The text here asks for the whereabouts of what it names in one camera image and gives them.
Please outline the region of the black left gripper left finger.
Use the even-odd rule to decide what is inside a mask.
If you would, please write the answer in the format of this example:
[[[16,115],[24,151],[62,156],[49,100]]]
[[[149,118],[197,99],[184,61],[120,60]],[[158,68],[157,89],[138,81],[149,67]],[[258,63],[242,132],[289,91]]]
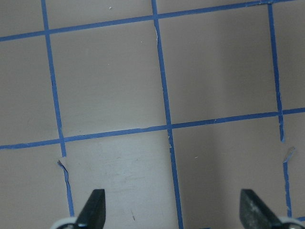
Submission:
[[[106,220],[105,190],[92,191],[75,221],[77,229],[102,229]]]

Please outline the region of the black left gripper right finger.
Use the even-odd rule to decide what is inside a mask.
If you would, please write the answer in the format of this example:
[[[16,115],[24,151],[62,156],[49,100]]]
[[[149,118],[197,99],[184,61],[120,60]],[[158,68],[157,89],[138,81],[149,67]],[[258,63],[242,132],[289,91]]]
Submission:
[[[239,219],[244,229],[280,229],[280,219],[252,189],[240,192]]]

